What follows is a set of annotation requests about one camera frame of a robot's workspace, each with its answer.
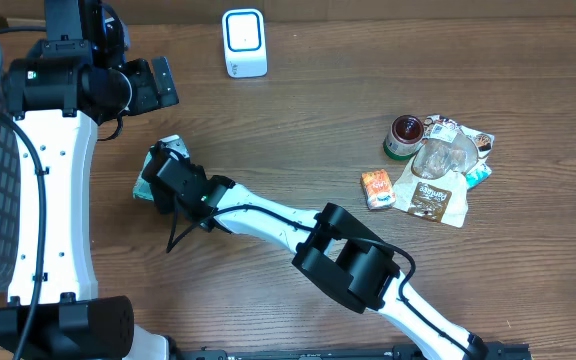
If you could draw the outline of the green wet wipes pack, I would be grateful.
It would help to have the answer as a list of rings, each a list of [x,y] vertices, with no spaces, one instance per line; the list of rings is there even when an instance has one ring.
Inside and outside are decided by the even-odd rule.
[[[150,184],[145,181],[142,177],[143,172],[146,168],[146,166],[149,164],[149,162],[151,161],[152,156],[150,153],[146,154],[146,157],[144,159],[143,162],[143,166],[142,169],[140,170],[135,185],[133,187],[132,190],[132,196],[134,199],[140,199],[140,200],[146,200],[146,201],[150,201],[153,202],[154,198],[150,189]]]

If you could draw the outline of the orange tissue pack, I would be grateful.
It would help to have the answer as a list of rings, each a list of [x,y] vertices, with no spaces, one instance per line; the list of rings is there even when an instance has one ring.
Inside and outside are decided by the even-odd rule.
[[[385,169],[363,173],[361,184],[369,210],[385,209],[394,205],[396,196]]]

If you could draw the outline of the beige paper pouch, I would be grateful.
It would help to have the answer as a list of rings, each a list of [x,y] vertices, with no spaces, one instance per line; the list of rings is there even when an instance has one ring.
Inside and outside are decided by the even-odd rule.
[[[440,114],[424,121],[418,152],[393,185],[394,207],[426,220],[460,228],[468,212],[465,175],[485,162],[495,136]]]

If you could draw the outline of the teal tissue pack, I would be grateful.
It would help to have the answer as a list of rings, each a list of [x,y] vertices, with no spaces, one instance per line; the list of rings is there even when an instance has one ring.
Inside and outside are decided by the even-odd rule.
[[[466,175],[468,189],[478,186],[492,174],[492,169],[485,163],[480,162],[474,166]]]

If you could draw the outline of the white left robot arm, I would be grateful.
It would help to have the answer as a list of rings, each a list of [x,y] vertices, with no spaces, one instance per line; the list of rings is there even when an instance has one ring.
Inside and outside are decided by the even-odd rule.
[[[89,239],[90,170],[99,126],[178,101],[168,61],[112,66],[84,56],[17,59],[0,121],[17,138],[18,251],[0,347],[17,359],[172,359],[173,341],[102,298]]]

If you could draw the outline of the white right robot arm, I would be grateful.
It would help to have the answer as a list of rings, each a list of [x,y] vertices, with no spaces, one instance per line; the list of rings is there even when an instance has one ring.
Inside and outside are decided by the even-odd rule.
[[[149,150],[141,177],[158,210],[190,224],[173,231],[169,249],[197,228],[220,229],[274,243],[293,255],[292,264],[325,295],[345,308],[373,310],[387,318],[427,359],[483,359],[488,349],[476,334],[448,321],[411,286],[416,265],[344,208],[299,210],[255,195],[225,176],[208,178],[177,141]]]

